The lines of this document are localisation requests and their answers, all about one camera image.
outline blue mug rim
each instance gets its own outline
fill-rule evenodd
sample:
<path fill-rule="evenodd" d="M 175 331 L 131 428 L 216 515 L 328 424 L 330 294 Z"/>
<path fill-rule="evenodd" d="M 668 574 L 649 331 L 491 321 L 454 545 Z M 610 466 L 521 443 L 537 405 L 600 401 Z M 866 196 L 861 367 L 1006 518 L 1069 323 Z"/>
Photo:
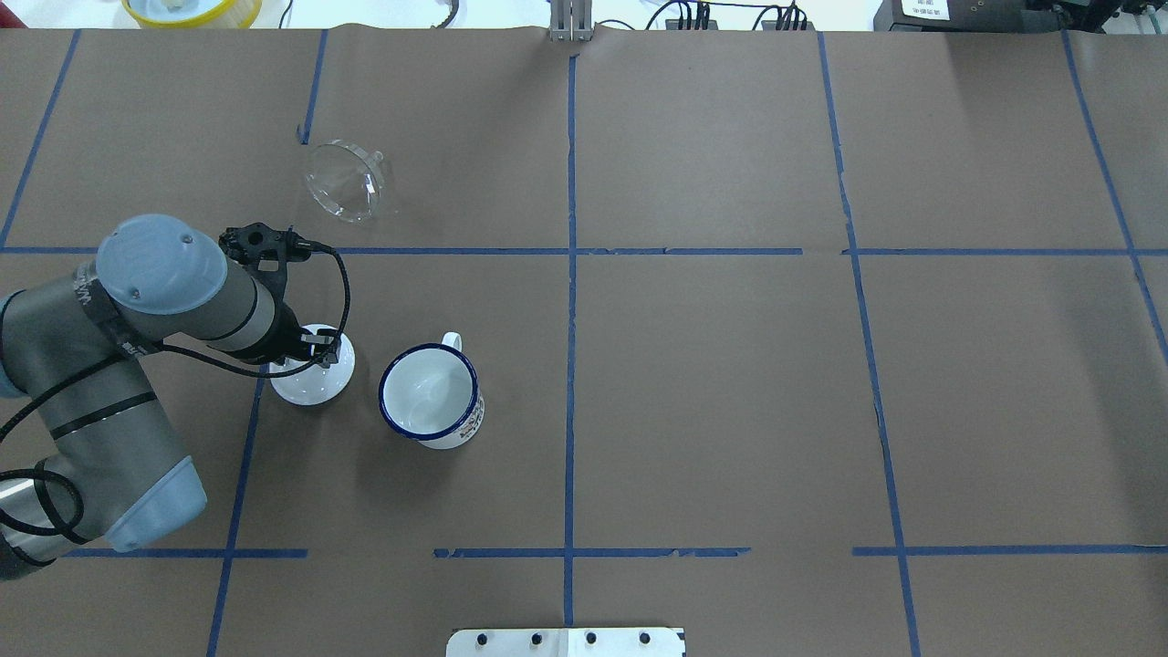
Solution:
<path fill-rule="evenodd" d="M 385 408 L 385 381 L 389 380 L 389 373 L 394 371 L 394 367 L 396 367 L 397 364 L 401 362 L 403 358 L 410 355 L 411 353 L 419 352 L 422 350 L 442 350 L 445 352 L 450 352 L 456 357 L 458 357 L 458 359 L 463 361 L 463 365 L 466 366 L 466 369 L 471 373 L 471 401 L 467 402 L 466 410 L 463 412 L 463 416 L 459 417 L 457 422 L 436 434 L 415 434 L 413 431 L 410 431 L 409 429 L 402 427 L 397 422 L 394 422 L 394 419 L 389 416 L 389 409 Z M 437 441 L 438 438 L 445 438 L 446 436 L 453 434 L 456 429 L 461 427 L 463 423 L 466 422 L 468 417 L 471 417 L 471 412 L 474 410 L 474 406 L 478 403 L 478 401 L 479 401 L 479 374 L 478 372 L 474 371 L 474 366 L 471 365 L 470 359 L 467 359 L 466 355 L 463 354 L 463 352 L 456 350 L 454 347 L 450 347 L 439 343 L 425 343 L 416 347 L 410 347 L 404 352 L 402 352 L 401 354 L 398 354 L 398 357 L 395 358 L 389 364 L 389 367 L 385 368 L 385 373 L 381 375 L 381 383 L 377 386 L 377 406 L 381 407 L 381 416 L 385 419 L 385 422 L 388 422 L 390 428 L 392 428 L 395 431 L 415 441 L 423 441 L 423 442 Z"/>

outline label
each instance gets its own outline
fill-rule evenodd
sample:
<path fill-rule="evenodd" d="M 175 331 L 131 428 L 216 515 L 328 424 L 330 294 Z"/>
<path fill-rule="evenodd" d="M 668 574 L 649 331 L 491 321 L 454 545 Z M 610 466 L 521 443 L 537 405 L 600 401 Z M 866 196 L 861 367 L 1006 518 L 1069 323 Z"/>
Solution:
<path fill-rule="evenodd" d="M 948 0 L 902 0 L 901 8 L 906 16 L 931 21 L 948 20 Z"/>

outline white saucer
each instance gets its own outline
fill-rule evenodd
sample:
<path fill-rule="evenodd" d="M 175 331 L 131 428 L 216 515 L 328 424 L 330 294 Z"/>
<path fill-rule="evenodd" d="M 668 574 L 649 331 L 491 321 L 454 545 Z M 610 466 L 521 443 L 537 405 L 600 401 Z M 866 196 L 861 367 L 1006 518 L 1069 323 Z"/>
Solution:
<path fill-rule="evenodd" d="M 308 324 L 305 328 L 315 333 L 320 328 L 332 328 L 332 326 L 327 324 Z M 349 341 L 348 336 L 341 336 L 341 348 L 336 353 L 336 357 L 340 360 L 328 368 L 314 365 L 293 376 L 271 379 L 272 388 L 276 388 L 276 393 L 284 397 L 285 401 L 298 406 L 324 403 L 340 394 L 345 389 L 345 386 L 349 383 L 349 379 L 353 378 L 356 358 L 353 353 L 353 343 Z M 269 371 L 273 373 L 287 372 L 301 365 L 304 365 L 304 361 L 288 358 L 285 359 L 284 365 L 273 362 Z"/>

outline white enamel mug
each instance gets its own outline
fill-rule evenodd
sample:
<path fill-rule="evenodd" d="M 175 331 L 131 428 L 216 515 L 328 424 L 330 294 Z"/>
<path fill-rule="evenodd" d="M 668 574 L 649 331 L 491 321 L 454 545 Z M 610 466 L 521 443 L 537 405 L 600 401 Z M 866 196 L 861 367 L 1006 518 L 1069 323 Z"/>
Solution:
<path fill-rule="evenodd" d="M 395 431 L 431 449 L 453 449 L 482 424 L 482 393 L 463 337 L 450 332 L 394 359 L 381 378 L 381 414 Z"/>

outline white metal plate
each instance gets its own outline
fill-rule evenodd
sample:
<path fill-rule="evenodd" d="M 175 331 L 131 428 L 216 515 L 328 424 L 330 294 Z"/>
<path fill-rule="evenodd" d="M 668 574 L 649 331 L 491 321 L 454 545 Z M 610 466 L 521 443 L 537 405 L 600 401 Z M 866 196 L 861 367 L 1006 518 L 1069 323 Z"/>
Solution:
<path fill-rule="evenodd" d="M 523 656 L 684 657 L 686 630 L 676 628 L 459 630 L 446 642 L 446 657 Z"/>

